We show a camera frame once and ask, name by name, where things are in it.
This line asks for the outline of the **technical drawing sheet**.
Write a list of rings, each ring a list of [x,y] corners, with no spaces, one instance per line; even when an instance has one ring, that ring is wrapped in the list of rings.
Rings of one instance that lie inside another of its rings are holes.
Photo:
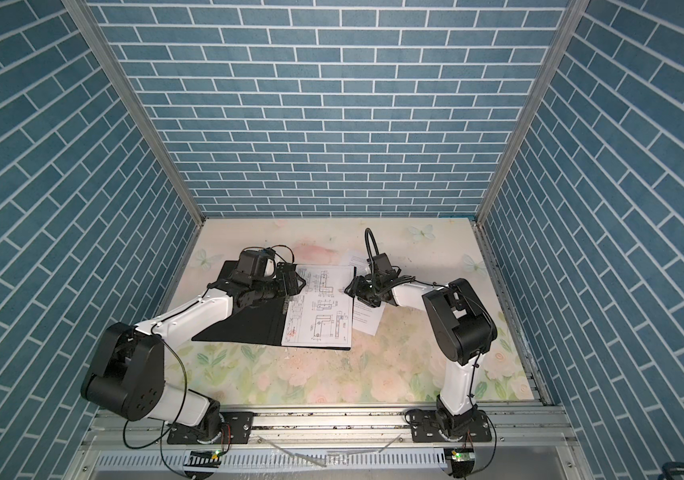
[[[288,303],[281,346],[350,350],[354,300],[345,289],[353,266],[298,265],[306,282]]]

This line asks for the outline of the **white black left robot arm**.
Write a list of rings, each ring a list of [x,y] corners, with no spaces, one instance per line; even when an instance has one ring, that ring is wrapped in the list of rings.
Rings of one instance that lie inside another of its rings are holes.
[[[302,292],[306,280],[291,263],[279,262],[269,276],[232,272],[171,312],[136,325],[118,322],[102,333],[81,385],[81,396],[127,421],[144,418],[187,427],[199,443],[222,435],[220,403],[196,393],[183,378],[181,388],[165,377],[165,355],[206,328],[266,301],[281,302]]]

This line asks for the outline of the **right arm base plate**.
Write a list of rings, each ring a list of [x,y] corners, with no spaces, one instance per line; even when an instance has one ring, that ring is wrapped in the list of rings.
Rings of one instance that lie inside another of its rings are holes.
[[[415,443],[491,442],[493,434],[486,412],[477,408],[461,415],[447,410],[410,409],[404,420]]]

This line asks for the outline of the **white text document sheet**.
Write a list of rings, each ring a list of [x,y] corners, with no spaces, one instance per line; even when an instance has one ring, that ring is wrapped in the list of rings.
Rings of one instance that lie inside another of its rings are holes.
[[[346,254],[348,264],[355,268],[357,276],[363,276],[369,273],[368,260],[364,257],[362,251],[348,250]],[[383,306],[373,308],[365,305],[362,301],[355,299],[352,327],[354,330],[374,336],[379,327],[383,313]]]

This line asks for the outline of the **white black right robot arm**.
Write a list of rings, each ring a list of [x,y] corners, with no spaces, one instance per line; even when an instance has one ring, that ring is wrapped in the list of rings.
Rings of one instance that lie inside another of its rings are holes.
[[[356,276],[344,293],[369,307],[383,303],[421,310],[427,314],[436,343],[447,359],[444,384],[436,400],[441,433],[457,438],[480,416],[474,400],[478,370],[498,331],[479,296],[465,279],[444,285],[413,276],[385,279]]]

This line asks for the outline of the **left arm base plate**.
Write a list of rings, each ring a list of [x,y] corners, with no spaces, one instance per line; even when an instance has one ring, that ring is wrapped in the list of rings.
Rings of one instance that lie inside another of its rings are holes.
[[[254,413],[249,411],[216,412],[207,415],[200,424],[190,427],[173,424],[167,436],[170,445],[247,444],[251,435]]]

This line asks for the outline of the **orange file folder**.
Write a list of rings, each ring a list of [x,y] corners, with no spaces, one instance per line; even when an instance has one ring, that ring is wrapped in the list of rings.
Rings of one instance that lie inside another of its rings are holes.
[[[207,327],[192,340],[281,346],[288,303],[292,297],[254,303]]]

